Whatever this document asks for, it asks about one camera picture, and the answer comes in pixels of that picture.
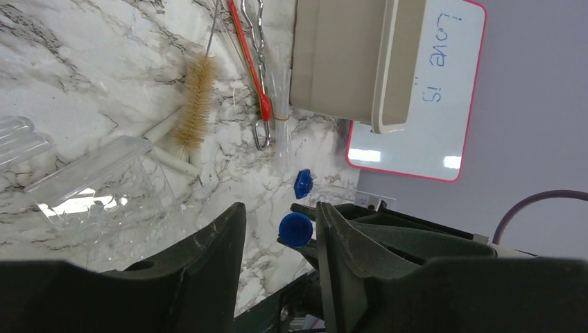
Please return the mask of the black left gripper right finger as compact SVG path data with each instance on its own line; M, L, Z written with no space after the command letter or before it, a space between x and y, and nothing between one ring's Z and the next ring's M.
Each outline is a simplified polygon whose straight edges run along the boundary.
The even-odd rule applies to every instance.
M587 262L315 211L328 332L586 332Z

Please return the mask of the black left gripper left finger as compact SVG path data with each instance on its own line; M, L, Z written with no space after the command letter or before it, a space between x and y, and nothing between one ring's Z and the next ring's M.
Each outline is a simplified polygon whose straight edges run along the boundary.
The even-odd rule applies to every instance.
M233 332L245 205L124 271L1 263L2 332Z

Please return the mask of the blue base graduated cylinder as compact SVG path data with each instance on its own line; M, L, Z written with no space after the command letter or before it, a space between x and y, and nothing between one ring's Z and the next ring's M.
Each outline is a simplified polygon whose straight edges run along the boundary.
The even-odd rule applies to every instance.
M397 199L379 196L366 191L346 188L328 182L321 183L309 169L298 172L293 183L296 200L305 205L314 206L317 202L330 202L333 205L354 204L370 210L390 209L397 207Z

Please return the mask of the red plastic spatula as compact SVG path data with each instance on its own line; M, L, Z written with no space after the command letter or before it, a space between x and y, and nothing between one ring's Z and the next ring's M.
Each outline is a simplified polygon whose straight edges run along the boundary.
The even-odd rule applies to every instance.
M253 59L251 56L251 52L250 52L248 43L246 42L245 32L243 30L242 23L239 18L239 14L238 14L238 10L236 8L236 5L233 0L228 0L227 4L229 6L230 13L232 16L232 21L233 21L233 24L235 26L235 29L236 29L236 32L238 35L239 44L240 44L241 51L243 54L243 59L246 61L246 64L247 64L249 72L250 72L250 77L252 79L252 82L254 83L255 89L256 89L258 97L259 97L261 119L265 122L269 122L270 118L272 116L272 106L271 106L270 98L265 93L265 91L263 89L263 85L261 84L261 81L259 79L259 70L254 66L254 62L253 62Z

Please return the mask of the blue capped test tube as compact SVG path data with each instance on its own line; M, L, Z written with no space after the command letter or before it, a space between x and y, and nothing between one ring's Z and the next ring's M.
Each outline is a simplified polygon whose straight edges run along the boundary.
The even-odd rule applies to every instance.
M46 133L36 132L29 118L1 118L1 172L45 153L52 147L52 138Z
M278 227L278 238L293 248L308 245L314 233L315 223L307 215L298 212L284 216Z

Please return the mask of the metal test tube clamp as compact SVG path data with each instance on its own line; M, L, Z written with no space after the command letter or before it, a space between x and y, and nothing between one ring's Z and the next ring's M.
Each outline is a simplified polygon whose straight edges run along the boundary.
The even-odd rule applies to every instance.
M272 116L272 103L267 95L268 87L266 84L266 57L264 54L266 39L262 27L263 1L258 0L257 5L250 4L250 1L241 1L241 14L244 17L251 34L251 56L255 56L256 65L253 69L255 76L256 90L259 96L259 107L261 119L258 120L254 127L254 141L260 151L266 150L270 146L270 118Z

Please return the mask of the tan bristle test tube brush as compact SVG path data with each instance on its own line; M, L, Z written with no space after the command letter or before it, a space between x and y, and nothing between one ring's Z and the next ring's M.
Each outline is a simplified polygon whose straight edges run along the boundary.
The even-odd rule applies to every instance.
M183 155L199 150L208 131L211 95L214 91L217 62L210 55L218 20L219 2L214 2L214 16L205 52L197 54L187 68L186 93L182 113L173 131L175 145Z

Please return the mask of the pink framed whiteboard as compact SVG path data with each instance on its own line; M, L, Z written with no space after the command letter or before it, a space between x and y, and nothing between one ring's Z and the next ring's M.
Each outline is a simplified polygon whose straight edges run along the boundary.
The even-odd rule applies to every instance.
M349 129L350 166L458 179L486 18L475 1L385 3L370 111Z

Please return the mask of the beige plastic bin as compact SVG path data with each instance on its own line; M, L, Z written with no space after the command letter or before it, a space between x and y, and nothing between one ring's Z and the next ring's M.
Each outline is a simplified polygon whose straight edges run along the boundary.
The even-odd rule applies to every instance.
M299 1L290 100L376 134L408 122L425 1Z

